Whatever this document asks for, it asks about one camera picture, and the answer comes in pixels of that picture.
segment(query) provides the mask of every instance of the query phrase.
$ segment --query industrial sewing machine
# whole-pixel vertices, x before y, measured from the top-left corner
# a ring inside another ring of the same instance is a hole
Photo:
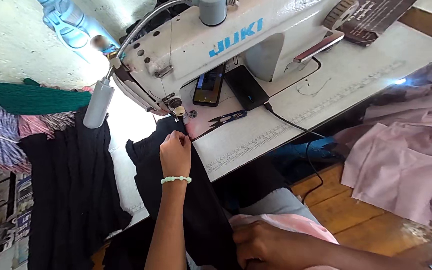
[[[222,21],[212,15],[210,22],[216,25],[208,26],[207,8],[199,3],[128,41],[126,48],[123,43],[124,54],[118,54],[124,55],[122,65],[114,69],[113,78],[147,111],[173,116],[183,116],[185,107],[193,106],[182,98],[185,86],[234,57],[239,56],[258,81],[273,86],[285,81],[281,87],[287,87],[301,79],[295,75],[301,65],[343,39],[335,29],[357,8],[357,0],[227,0]]]

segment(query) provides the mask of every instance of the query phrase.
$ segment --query hand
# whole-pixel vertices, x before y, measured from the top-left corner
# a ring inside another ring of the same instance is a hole
[[[191,170],[191,141],[189,136],[176,130],[171,132],[159,146],[159,159],[163,167],[163,177],[188,177]]]
[[[264,221],[234,229],[237,262],[248,270],[300,270],[324,265],[323,240]]]

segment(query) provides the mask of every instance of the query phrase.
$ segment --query thread snips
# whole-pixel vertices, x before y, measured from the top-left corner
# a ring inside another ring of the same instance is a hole
[[[242,109],[242,110],[238,110],[238,111],[235,111],[235,112],[232,112],[232,113],[228,113],[228,114],[225,114],[225,115],[221,115],[221,116],[215,117],[215,118],[209,120],[208,122],[215,122],[211,126],[212,127],[219,127],[219,126],[222,126],[222,125],[224,125],[226,123],[234,121],[236,119],[243,118],[246,115],[248,115],[248,111],[245,110],[245,109]]]

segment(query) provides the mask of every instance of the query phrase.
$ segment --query charging cable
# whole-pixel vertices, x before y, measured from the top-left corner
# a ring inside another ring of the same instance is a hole
[[[264,107],[266,108],[266,110],[268,110],[270,113],[272,113],[275,117],[279,118],[280,120],[284,121],[284,122],[287,123],[287,124],[290,124],[291,126],[294,126],[294,127],[297,128],[297,129],[300,129],[300,130],[304,131],[302,135],[304,135],[304,134],[306,134],[306,133],[311,133],[311,134],[317,135],[317,136],[319,136],[319,137],[321,137],[321,138],[323,138],[323,139],[326,138],[325,136],[323,136],[323,135],[321,135],[321,134],[318,134],[318,133],[316,133],[316,132],[314,132],[314,131],[311,131],[311,130],[309,130],[309,129],[305,129],[305,128],[302,127],[302,126],[298,126],[297,124],[294,124],[293,122],[291,122],[291,121],[289,121],[289,120],[286,120],[286,119],[282,118],[282,117],[279,116],[277,113],[275,113],[275,111],[273,110],[273,106],[271,106],[271,104],[270,104],[269,102],[264,103]],[[321,180],[321,182],[319,183],[319,185],[317,185],[316,187],[310,189],[308,192],[306,192],[306,194],[304,194],[304,196],[303,196],[303,198],[302,198],[302,201],[301,201],[301,203],[303,203],[303,204],[304,204],[304,200],[306,200],[306,197],[308,197],[309,193],[315,191],[316,189],[318,189],[319,187],[321,187],[321,186],[325,183],[325,182],[323,181],[323,178],[321,177],[321,175],[319,175],[318,171],[317,171],[317,170],[315,169],[315,167],[313,166],[313,163],[311,162],[311,159],[309,158],[308,150],[309,150],[309,145],[310,145],[311,143],[312,143],[312,141],[309,142],[309,143],[306,145],[306,158],[308,159],[309,165],[310,165],[311,168],[313,169],[314,173],[318,176],[319,180]]]

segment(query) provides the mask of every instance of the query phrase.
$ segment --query green beaded bracelet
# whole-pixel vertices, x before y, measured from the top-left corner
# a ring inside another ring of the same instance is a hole
[[[191,177],[183,177],[183,176],[174,177],[174,176],[168,176],[165,179],[161,179],[161,185],[164,184],[165,182],[174,181],[176,179],[179,179],[181,181],[186,180],[188,182],[188,184],[191,183]]]

